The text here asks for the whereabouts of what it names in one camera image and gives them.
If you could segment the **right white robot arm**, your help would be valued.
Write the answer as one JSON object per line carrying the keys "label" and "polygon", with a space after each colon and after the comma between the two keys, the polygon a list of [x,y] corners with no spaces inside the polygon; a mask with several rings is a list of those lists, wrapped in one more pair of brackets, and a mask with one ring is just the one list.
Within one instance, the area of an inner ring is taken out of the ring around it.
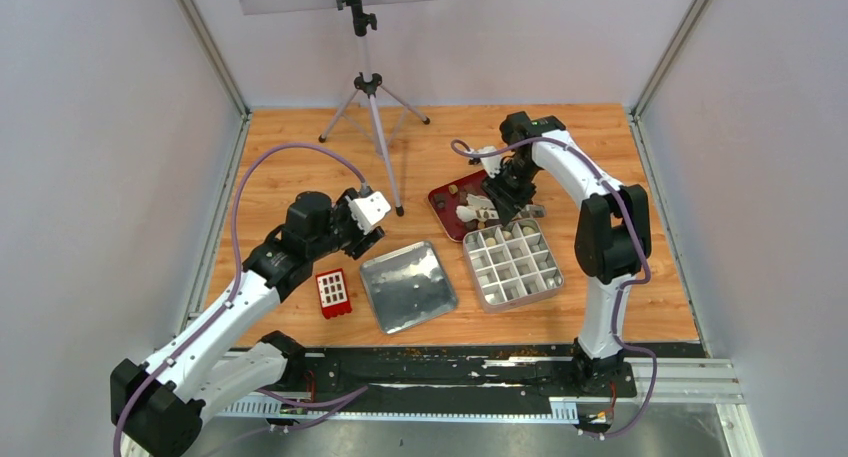
{"label": "right white robot arm", "polygon": [[540,171],[549,173],[578,208],[574,252],[588,295],[570,370],[577,390],[596,394],[623,372],[625,309],[632,288],[651,279],[647,191],[605,172],[554,116],[513,113],[499,130],[505,148],[484,147],[472,156],[487,173],[482,189],[501,222],[530,203]]}

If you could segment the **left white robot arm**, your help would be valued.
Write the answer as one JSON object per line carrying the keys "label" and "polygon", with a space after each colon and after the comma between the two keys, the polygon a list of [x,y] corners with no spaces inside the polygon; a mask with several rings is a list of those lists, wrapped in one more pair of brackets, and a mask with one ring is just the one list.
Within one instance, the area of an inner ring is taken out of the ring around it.
{"label": "left white robot arm", "polygon": [[285,221],[242,259],[219,298],[168,344],[137,364],[124,359],[110,374],[110,418],[152,456],[181,456],[221,409],[264,386],[298,388],[306,377],[302,347],[274,331],[247,355],[221,357],[256,321],[336,252],[360,258],[385,233],[392,211],[382,193],[345,190],[337,200],[302,192]]}

